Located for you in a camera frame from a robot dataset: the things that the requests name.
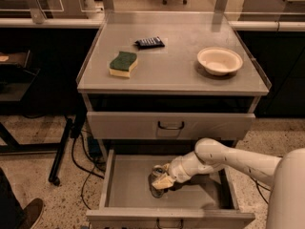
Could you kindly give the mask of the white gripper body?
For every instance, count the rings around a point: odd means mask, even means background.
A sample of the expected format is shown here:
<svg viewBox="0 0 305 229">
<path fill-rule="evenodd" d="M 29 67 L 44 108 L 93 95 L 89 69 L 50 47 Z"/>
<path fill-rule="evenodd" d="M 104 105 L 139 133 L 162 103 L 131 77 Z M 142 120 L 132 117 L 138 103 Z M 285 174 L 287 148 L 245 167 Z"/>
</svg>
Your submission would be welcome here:
<svg viewBox="0 0 305 229">
<path fill-rule="evenodd" d="M 170 177 L 178 183 L 184 183 L 193 177 L 194 161 L 192 158 L 179 156 L 169 166 Z"/>
</svg>

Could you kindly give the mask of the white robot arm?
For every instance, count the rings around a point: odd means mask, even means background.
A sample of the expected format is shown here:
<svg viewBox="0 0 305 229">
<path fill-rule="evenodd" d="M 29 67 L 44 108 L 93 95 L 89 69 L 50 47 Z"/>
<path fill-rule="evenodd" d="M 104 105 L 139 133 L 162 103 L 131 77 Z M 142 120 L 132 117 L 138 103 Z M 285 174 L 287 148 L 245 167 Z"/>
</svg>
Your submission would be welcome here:
<svg viewBox="0 0 305 229">
<path fill-rule="evenodd" d="M 278 157 L 230 148 L 214 139 L 202 138 L 192 152 L 154 166 L 151 186 L 165 190 L 227 166 L 271 188 L 266 229 L 305 229 L 304 148 Z"/>
</svg>

